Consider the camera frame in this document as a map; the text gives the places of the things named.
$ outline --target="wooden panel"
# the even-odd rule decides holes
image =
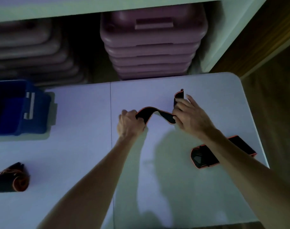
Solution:
[[[239,77],[290,39],[290,0],[267,0],[210,72]]]

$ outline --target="blue bin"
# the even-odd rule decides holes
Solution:
[[[0,81],[0,135],[45,133],[50,102],[26,80]]]

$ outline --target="stack of storage boxes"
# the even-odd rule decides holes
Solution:
[[[102,13],[100,35],[124,80],[184,75],[207,29],[196,3]]]
[[[0,80],[23,78],[54,86],[86,83],[86,74],[51,19],[0,23]]]

